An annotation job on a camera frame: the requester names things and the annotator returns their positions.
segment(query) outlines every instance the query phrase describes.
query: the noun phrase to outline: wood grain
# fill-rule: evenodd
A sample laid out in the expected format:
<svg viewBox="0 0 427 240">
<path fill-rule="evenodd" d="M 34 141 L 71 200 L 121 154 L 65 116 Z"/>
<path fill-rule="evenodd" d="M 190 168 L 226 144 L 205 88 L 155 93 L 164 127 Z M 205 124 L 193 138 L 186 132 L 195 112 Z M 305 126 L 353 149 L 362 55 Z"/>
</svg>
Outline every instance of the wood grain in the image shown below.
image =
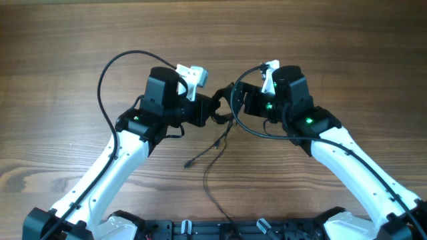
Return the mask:
<svg viewBox="0 0 427 240">
<path fill-rule="evenodd" d="M 301 66 L 315 104 L 393 178 L 427 198 L 425 12 L 425 1 L 367 0 L 0 7 L 0 239 L 20 238 L 28 212 L 50 208 L 101 153 L 110 133 L 97 80 L 114 55 L 130 49 L 208 68 L 206 95 L 261 61 Z M 102 90 L 112 119 L 144 92 L 156 65 L 137 55 L 113 65 Z M 247 81 L 261 84 L 257 74 Z M 262 119 L 242 120 L 262 130 Z M 183 139 L 164 140 L 106 214 L 221 219 L 201 184 L 219 150 L 191 169 L 182 165 L 224 127 L 185 125 Z M 232 217 L 313 217 L 335 206 L 366 215 L 333 174 L 291 143 L 239 127 L 228 143 L 209 186 Z"/>
</svg>

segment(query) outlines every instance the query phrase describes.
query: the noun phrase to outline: wooden table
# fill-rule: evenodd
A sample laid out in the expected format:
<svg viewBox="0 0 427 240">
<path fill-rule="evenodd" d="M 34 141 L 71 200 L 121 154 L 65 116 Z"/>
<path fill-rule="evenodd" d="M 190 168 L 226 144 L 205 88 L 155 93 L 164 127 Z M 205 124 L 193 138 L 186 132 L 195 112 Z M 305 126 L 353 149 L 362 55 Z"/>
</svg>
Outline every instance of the wooden table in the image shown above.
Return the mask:
<svg viewBox="0 0 427 240">
<path fill-rule="evenodd" d="M 130 49 L 206 67 L 209 81 L 199 90 L 206 95 L 262 61 L 301 66 L 315 104 L 340 119 L 391 176 L 427 198 L 426 7 L 291 0 L 0 8 L 0 239 L 20 238 L 28 212 L 48 210 L 101 153 L 111 133 L 96 101 L 97 81 L 113 56 Z M 158 65 L 134 55 L 108 71 L 102 97 L 113 120 L 143 94 Z M 258 74 L 246 81 L 262 84 Z M 263 119 L 242 121 L 262 130 Z M 224 218 L 201 184 L 219 150 L 191 169 L 182 166 L 225 126 L 184 127 L 183 139 L 156 147 L 106 215 L 122 209 L 145 219 Z M 291 143 L 240 127 L 228 140 L 209 186 L 234 219 L 313 217 L 335 206 L 366 215 L 327 168 Z"/>
</svg>

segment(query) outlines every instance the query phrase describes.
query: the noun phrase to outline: wooden surface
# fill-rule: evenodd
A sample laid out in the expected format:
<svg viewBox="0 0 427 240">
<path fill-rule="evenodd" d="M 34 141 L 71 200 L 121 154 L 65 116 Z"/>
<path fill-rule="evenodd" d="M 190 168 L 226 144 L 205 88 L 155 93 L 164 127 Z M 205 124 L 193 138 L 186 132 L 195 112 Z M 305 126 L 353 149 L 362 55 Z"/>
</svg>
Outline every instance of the wooden surface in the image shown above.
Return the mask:
<svg viewBox="0 0 427 240">
<path fill-rule="evenodd" d="M 301 66 L 315 104 L 340 119 L 391 176 L 427 198 L 426 7 L 291 0 L 0 8 L 0 239 L 20 238 L 28 212 L 48 210 L 101 153 L 110 132 L 95 88 L 104 65 L 130 49 L 208 68 L 199 91 L 206 95 L 262 61 Z M 138 55 L 113 65 L 102 89 L 112 119 L 144 92 L 157 65 Z M 258 74 L 246 81 L 262 84 Z M 242 120 L 262 130 L 262 119 Z M 219 150 L 191 169 L 182 165 L 225 126 L 184 127 L 183 139 L 156 147 L 106 215 L 122 209 L 146 219 L 223 218 L 201 184 Z M 239 127 L 228 143 L 209 186 L 233 218 L 313 217 L 335 206 L 366 215 L 333 174 L 291 143 Z"/>
</svg>

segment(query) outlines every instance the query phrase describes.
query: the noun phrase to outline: table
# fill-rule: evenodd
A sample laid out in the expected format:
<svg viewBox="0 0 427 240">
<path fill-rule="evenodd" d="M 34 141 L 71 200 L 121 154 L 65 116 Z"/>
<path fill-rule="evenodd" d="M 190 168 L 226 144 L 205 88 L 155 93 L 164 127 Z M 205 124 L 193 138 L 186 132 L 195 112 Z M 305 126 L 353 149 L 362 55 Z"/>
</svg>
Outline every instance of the table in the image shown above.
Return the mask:
<svg viewBox="0 0 427 240">
<path fill-rule="evenodd" d="M 96 101 L 104 65 L 130 49 L 209 69 L 213 95 L 262 61 L 299 65 L 315 104 L 331 111 L 393 178 L 427 198 L 425 1 L 206 1 L 0 7 L 0 239 L 18 239 L 33 207 L 48 210 L 105 147 Z M 132 55 L 102 88 L 111 117 L 142 94 L 161 63 Z M 247 82 L 261 85 L 258 74 Z M 230 110 L 225 102 L 220 113 Z M 262 131 L 263 119 L 242 115 Z M 105 213 L 145 219 L 224 219 L 203 192 L 203 170 L 183 164 L 225 129 L 188 124 L 129 178 Z M 280 134 L 280 127 L 269 125 Z M 179 133 L 171 129 L 170 133 Z M 234 219 L 314 217 L 341 206 L 366 216 L 315 159 L 288 141 L 234 127 L 209 174 L 213 196 Z"/>
</svg>

